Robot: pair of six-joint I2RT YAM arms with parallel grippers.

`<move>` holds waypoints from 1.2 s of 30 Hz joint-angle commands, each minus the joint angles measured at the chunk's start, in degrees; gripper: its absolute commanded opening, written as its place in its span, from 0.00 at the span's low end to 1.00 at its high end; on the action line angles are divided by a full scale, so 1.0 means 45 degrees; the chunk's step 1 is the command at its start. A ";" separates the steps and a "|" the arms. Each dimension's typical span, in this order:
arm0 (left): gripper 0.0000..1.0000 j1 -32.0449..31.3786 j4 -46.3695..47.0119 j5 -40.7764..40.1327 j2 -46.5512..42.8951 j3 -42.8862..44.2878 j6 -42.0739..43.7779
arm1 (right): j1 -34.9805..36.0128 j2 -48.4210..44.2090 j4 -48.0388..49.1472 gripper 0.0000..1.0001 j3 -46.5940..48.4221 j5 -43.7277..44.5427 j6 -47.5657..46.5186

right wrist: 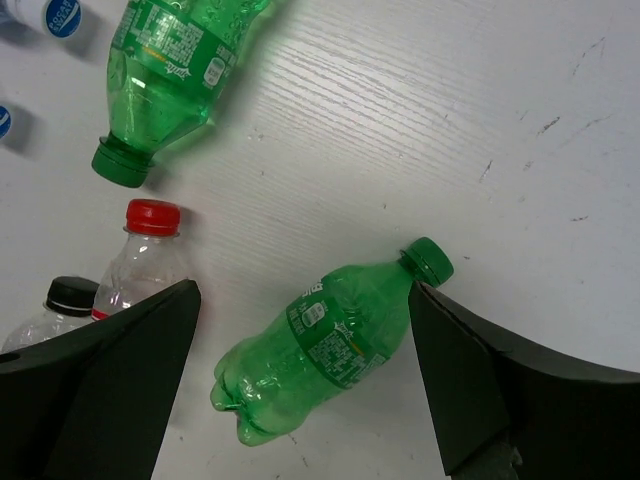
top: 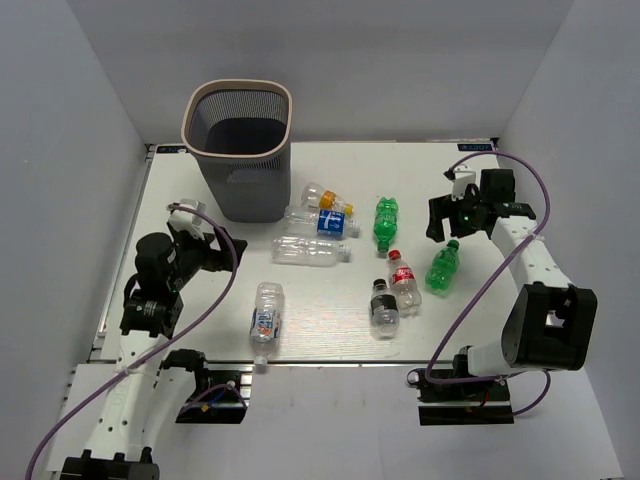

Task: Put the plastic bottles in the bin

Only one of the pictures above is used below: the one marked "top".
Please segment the green bottle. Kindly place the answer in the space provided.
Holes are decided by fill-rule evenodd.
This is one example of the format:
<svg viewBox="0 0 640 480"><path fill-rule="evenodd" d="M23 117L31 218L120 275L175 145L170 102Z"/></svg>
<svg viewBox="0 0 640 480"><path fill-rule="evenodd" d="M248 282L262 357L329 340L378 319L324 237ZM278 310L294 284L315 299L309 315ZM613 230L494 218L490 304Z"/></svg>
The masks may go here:
<svg viewBox="0 0 640 480"><path fill-rule="evenodd" d="M459 266L459 242L449 240L433 258L425 275L426 289L440 297L448 295Z"/></svg>
<svg viewBox="0 0 640 480"><path fill-rule="evenodd" d="M395 198L381 197L376 205L373 233L377 251L387 253L397 233L399 208Z"/></svg>

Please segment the clear unlabelled plastic bottle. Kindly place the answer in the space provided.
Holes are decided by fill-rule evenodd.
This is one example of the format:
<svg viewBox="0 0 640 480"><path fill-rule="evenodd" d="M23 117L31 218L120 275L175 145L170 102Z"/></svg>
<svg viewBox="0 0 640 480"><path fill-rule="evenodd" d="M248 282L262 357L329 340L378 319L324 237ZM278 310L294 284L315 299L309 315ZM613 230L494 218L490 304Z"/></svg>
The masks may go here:
<svg viewBox="0 0 640 480"><path fill-rule="evenodd" d="M282 235L272 242L274 263L308 267L332 267L351 260L351 248L334 239Z"/></svg>

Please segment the clear bottle blue orange label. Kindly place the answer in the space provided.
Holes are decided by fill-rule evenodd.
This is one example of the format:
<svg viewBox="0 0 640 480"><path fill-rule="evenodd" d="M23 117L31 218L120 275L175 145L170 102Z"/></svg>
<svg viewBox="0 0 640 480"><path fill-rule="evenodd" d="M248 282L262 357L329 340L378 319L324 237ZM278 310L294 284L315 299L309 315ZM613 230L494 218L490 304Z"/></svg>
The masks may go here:
<svg viewBox="0 0 640 480"><path fill-rule="evenodd" d="M285 295L278 283L263 282L256 291L249 342L257 372L264 372L279 348Z"/></svg>

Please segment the clear bottle orange cap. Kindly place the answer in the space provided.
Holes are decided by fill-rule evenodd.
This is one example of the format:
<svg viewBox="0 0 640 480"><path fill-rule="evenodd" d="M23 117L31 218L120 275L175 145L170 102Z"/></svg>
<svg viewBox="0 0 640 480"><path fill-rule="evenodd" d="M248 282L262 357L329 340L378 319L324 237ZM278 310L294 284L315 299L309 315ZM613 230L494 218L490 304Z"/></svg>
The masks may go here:
<svg viewBox="0 0 640 480"><path fill-rule="evenodd" d="M346 216L353 214L352 204L335 192L314 182L309 182L303 189L301 204L310 208L341 212Z"/></svg>

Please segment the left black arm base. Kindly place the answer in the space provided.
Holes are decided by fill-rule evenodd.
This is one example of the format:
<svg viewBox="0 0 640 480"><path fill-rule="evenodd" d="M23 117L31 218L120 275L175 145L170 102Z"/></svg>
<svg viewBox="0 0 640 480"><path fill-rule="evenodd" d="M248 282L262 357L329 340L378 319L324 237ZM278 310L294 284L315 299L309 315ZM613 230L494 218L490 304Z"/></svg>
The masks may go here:
<svg viewBox="0 0 640 480"><path fill-rule="evenodd" d="M240 425L248 410L253 380L250 364L207 363L177 424Z"/></svg>

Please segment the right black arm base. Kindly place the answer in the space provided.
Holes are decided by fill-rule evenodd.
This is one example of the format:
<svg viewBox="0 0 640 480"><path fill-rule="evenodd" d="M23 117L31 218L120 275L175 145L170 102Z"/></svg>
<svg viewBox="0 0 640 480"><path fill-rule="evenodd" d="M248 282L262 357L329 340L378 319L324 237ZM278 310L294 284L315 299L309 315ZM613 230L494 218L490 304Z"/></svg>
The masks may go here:
<svg viewBox="0 0 640 480"><path fill-rule="evenodd" d="M503 382L440 385L426 379L425 369L412 369L407 385L417 390L421 426L507 425L514 423L511 396Z"/></svg>

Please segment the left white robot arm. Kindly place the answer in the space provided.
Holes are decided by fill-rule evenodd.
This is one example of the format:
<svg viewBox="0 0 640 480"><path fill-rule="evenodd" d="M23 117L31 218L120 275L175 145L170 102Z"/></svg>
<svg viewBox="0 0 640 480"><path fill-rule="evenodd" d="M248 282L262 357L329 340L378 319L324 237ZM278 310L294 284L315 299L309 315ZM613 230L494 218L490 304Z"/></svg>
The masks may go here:
<svg viewBox="0 0 640 480"><path fill-rule="evenodd" d="M211 233L176 221L167 227L136 244L114 377L83 452L65 459L63 479L159 478L153 451L164 423L177 418L187 398L210 390L203 353L167 349L184 307L180 291L200 271L235 273L248 243L223 227Z"/></svg>

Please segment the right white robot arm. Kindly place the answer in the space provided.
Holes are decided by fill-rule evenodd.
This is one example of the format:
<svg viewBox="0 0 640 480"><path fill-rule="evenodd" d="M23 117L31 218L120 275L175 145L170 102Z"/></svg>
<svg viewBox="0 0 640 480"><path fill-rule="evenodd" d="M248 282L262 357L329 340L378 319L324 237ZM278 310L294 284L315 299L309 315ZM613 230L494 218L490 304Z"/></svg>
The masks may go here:
<svg viewBox="0 0 640 480"><path fill-rule="evenodd" d="M472 399L488 380L531 370L576 371L583 367L597 310L590 289L578 288L561 271L536 233L532 208L516 200L509 169L475 172L460 165L447 173L449 195L429 202L427 235L444 239L486 233L508 262L519 295L501 335L481 346L467 346L452 362L451 384Z"/></svg>

